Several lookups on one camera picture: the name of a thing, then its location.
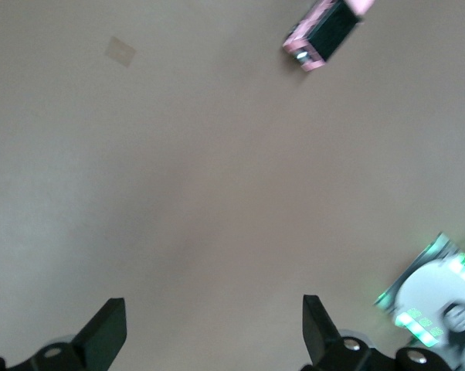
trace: screw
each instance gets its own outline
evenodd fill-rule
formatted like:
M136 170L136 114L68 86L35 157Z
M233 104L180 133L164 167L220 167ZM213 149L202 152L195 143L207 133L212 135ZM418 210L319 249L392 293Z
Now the screw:
M421 364L426 363L426 357L422 353L420 353L420 352L418 352L416 350L409 350L408 351L408 357L413 362L421 363Z
M60 354L61 352L62 352L61 348L51 348L47 352L44 353L44 357L46 358L54 357Z
M355 352L360 349L359 342L354 339L344 339L344 346L349 350L354 350Z

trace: small square tile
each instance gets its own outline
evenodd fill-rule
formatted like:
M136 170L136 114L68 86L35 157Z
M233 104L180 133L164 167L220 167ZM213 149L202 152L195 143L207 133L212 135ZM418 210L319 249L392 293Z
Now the small square tile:
M136 52L134 48L112 36L106 49L106 56L125 67L129 67Z

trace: electronic device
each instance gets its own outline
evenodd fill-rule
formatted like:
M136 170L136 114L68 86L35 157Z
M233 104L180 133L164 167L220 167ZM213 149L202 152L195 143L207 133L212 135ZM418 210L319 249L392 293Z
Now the electronic device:
M465 253L445 234L375 304L452 368L465 371Z
M372 4L373 0L318 0L292 28L283 48L305 71L323 66Z

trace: motion blur object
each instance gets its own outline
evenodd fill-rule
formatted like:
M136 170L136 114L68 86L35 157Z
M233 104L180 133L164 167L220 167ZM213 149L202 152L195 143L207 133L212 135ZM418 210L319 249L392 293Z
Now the motion blur object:
M465 252L437 238L380 295L377 307L452 369L465 371Z
M341 336L315 295L303 299L303 337L313 365L301 371L451 371L428 349L401 348L392 359L357 337Z
M373 0L318 0L283 44L305 71L323 66L343 43Z

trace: black plastic arm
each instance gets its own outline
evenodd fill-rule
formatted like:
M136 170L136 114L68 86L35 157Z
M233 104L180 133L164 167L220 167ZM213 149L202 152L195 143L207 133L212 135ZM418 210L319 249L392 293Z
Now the black plastic arm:
M57 342L0 371L107 371L126 340L124 299L109 299L71 342Z

